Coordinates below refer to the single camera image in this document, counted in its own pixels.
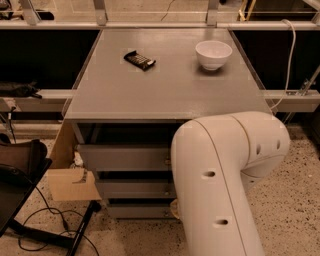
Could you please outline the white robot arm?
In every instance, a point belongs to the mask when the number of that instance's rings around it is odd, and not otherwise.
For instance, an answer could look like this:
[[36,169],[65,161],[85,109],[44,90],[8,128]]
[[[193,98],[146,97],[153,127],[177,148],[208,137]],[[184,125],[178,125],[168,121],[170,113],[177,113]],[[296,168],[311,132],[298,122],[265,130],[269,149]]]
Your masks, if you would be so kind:
[[177,130],[171,164],[190,256],[265,256],[246,191],[289,145],[285,125],[262,112],[202,117]]

